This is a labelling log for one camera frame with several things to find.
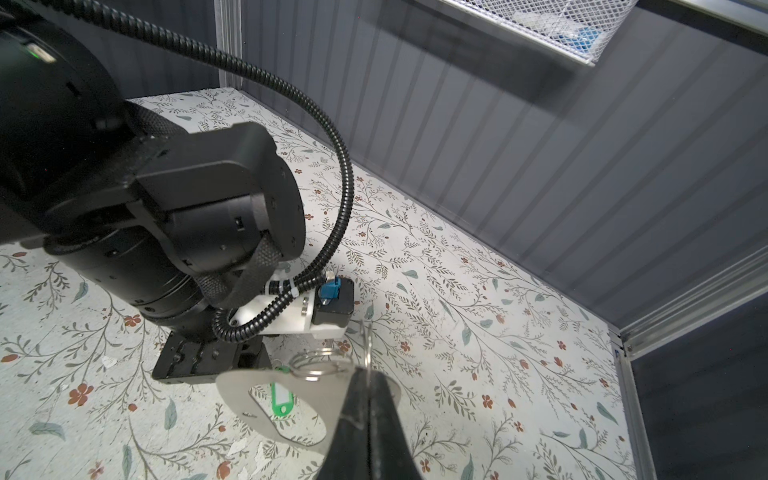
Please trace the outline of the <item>silver metal keyring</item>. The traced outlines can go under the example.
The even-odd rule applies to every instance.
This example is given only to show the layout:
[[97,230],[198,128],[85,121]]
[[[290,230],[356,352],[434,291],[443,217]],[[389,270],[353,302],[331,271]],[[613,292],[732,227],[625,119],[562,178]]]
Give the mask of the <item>silver metal keyring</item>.
[[373,322],[362,322],[360,332],[363,353],[359,360],[354,360],[340,348],[322,347],[294,355],[288,363],[289,372],[306,381],[318,381],[324,376],[347,372],[353,374],[358,369],[370,373],[373,370]]

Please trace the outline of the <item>green key tag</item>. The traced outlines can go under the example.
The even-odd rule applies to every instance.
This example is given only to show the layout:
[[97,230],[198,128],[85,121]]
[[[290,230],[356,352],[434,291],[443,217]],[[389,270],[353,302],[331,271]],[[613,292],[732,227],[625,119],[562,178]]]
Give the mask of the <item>green key tag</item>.
[[292,391],[279,382],[270,384],[271,410],[276,418],[285,418],[295,407],[295,396]]

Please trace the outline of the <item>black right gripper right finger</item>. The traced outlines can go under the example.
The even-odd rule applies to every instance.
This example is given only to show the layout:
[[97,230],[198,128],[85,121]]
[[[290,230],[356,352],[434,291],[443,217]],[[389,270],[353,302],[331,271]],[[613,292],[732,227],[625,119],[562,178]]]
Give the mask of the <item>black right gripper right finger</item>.
[[387,377],[367,372],[369,478],[420,480]]

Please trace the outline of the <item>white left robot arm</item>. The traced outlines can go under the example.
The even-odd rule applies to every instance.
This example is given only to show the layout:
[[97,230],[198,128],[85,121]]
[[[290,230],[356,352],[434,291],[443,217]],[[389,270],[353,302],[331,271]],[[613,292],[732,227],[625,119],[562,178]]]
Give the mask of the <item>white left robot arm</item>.
[[22,1],[1,5],[1,239],[41,248],[169,337],[156,381],[208,383],[265,367],[264,335],[346,329],[354,284],[327,268],[354,204],[353,166],[328,115],[285,80],[96,1],[52,8],[291,100],[325,131],[341,174],[328,239],[300,273],[299,189],[267,129],[189,133],[126,101],[101,62]]

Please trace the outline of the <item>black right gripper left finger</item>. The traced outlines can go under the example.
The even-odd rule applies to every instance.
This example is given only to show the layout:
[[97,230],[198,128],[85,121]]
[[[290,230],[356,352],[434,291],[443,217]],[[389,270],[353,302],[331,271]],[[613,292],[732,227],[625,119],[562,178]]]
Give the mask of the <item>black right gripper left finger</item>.
[[370,479],[370,398],[368,371],[351,378],[331,445],[317,480]]

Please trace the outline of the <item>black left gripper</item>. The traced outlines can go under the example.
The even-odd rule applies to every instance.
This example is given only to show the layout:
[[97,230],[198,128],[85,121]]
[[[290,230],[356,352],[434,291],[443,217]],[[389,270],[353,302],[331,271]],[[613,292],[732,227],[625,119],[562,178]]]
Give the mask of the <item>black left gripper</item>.
[[271,360],[262,339],[235,344],[220,340],[195,342],[170,333],[152,371],[152,379],[164,384],[214,383],[225,372],[268,369]]

